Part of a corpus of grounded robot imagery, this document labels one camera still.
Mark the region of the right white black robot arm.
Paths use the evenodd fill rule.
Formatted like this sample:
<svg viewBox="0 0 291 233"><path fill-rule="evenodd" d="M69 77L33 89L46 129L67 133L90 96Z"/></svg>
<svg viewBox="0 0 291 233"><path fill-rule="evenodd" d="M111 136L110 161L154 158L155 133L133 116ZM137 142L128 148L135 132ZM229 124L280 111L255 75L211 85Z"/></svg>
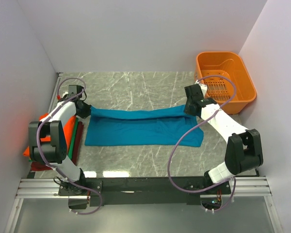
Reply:
<svg viewBox="0 0 291 233"><path fill-rule="evenodd" d="M224 161L204 174L203 188L213 194L221 182L261 166L263 155L260 133L237 123L214 99L204 97L205 88L199 84L184 88L187 97L184 113L200 117L226 142Z"/></svg>

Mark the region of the teal blue t shirt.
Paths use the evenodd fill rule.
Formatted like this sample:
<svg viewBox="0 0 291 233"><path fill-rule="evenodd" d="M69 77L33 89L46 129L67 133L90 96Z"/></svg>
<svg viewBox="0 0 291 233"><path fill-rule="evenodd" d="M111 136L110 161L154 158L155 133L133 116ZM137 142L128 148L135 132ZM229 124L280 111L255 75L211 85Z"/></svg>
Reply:
<svg viewBox="0 0 291 233"><path fill-rule="evenodd" d="M108 110L91 108L86 146L175 145L200 147L204 133L193 130L196 117L184 113L184 105L158 110Z"/></svg>

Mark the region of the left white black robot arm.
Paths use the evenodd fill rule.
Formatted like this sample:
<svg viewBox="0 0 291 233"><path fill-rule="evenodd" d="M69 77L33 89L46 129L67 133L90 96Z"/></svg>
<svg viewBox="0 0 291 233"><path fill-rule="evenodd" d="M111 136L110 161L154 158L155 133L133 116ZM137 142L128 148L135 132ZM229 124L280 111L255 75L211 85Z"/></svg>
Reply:
<svg viewBox="0 0 291 233"><path fill-rule="evenodd" d="M83 86L70 85L56 108L28 127L29 158L55 170L63 177L64 183L70 183L70 189L76 195L86 192L87 182L82 169L68 157L64 126L72 117L85 119L90 116L91 105L81 99L84 93Z"/></svg>

